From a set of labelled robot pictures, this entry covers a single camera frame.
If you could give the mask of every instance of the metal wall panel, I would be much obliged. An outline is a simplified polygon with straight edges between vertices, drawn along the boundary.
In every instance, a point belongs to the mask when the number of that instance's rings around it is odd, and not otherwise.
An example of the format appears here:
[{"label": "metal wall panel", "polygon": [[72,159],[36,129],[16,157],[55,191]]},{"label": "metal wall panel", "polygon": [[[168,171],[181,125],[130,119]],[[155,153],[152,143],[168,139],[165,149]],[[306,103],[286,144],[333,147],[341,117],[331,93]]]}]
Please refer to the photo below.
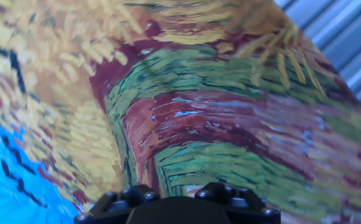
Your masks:
[{"label": "metal wall panel", "polygon": [[361,101],[361,0],[275,0]]}]

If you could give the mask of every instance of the blue painted area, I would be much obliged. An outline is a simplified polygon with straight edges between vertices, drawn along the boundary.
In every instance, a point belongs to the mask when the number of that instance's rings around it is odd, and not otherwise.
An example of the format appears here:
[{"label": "blue painted area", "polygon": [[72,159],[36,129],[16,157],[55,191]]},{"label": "blue painted area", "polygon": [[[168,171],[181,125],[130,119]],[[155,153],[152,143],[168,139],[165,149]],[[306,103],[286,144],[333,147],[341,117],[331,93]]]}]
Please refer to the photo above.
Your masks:
[{"label": "blue painted area", "polygon": [[176,112],[175,117],[185,116],[185,115],[189,115],[189,114],[199,114],[199,113],[203,113],[203,111],[186,111],[186,112],[178,111],[178,112]]},{"label": "blue painted area", "polygon": [[214,102],[214,101],[198,101],[198,100],[187,100],[187,99],[183,99],[180,96],[177,96],[175,98],[172,99],[173,101],[178,101],[178,102],[182,102],[182,103],[193,103],[193,102],[204,102],[204,103],[209,103],[212,106],[234,106],[234,107],[245,107],[246,105],[248,105],[248,103],[244,103],[241,101],[224,101],[224,102]]},{"label": "blue painted area", "polygon": [[[0,224],[70,224],[79,214],[71,202],[60,196],[57,187],[43,179],[37,168],[42,163],[31,162],[24,151],[16,145],[14,138],[22,140],[24,130],[9,133],[0,127]],[[5,147],[1,136],[7,136],[12,148],[19,151],[22,163],[28,165],[36,174],[20,166],[16,158]],[[2,168],[4,161],[16,179],[24,181],[24,189],[40,200],[46,207],[37,205],[29,196],[19,192],[17,181],[8,178]]]}]

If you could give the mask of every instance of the black plastic object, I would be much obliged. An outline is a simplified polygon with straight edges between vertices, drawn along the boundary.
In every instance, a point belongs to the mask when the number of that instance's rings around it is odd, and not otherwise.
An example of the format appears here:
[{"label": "black plastic object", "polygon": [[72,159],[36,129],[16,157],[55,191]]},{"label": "black plastic object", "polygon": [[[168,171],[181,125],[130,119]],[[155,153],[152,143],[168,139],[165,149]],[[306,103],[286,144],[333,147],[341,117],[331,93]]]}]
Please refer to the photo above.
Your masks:
[{"label": "black plastic object", "polygon": [[209,183],[191,197],[160,195],[146,185],[104,194],[74,224],[280,224],[280,211],[267,208],[250,189]]}]

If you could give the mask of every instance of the wheat field painting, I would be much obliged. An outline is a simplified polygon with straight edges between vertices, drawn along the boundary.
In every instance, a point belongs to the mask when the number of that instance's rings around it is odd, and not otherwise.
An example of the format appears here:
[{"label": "wheat field painting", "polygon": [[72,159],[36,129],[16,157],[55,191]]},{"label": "wheat field painting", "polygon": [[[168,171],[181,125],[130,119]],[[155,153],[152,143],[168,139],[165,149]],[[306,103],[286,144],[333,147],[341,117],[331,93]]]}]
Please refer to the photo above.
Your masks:
[{"label": "wheat field painting", "polygon": [[0,0],[0,224],[209,182],[361,224],[361,104],[273,0]]}]

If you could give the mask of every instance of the black dash brushstroke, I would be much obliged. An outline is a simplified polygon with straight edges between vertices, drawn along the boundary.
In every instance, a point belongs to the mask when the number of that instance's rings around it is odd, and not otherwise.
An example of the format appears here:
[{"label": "black dash brushstroke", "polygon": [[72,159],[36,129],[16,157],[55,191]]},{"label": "black dash brushstroke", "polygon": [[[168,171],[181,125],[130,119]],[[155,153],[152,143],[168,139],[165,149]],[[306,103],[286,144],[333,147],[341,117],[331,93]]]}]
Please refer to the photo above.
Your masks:
[{"label": "black dash brushstroke", "polygon": [[11,61],[11,68],[15,69],[17,73],[17,85],[19,86],[20,91],[22,93],[26,93],[26,86],[24,85],[24,80],[21,73],[19,61],[17,60],[16,53],[13,50],[8,51],[8,50],[0,49],[0,55],[9,57]]},{"label": "black dash brushstroke", "polygon": [[35,197],[32,193],[30,192],[27,192],[24,188],[24,181],[22,178],[16,178],[12,173],[11,171],[9,170],[9,166],[7,165],[7,163],[3,160],[1,160],[1,164],[2,164],[2,169],[5,173],[5,176],[12,179],[12,180],[15,180],[17,182],[17,190],[20,192],[20,193],[24,193],[27,197],[29,197],[31,200],[33,200],[37,205],[41,206],[41,207],[44,207],[44,208],[47,208],[47,205],[42,203],[41,200],[37,199],[37,197]]},{"label": "black dash brushstroke", "polygon": [[11,152],[13,154],[13,156],[16,158],[16,162],[23,168],[25,168],[27,171],[29,171],[32,174],[35,174],[35,171],[29,167],[26,164],[23,164],[23,162],[21,161],[21,156],[20,156],[20,152],[17,149],[13,149],[9,143],[9,139],[7,138],[7,136],[2,136],[2,141],[4,142],[6,148],[9,150],[9,152]]}]

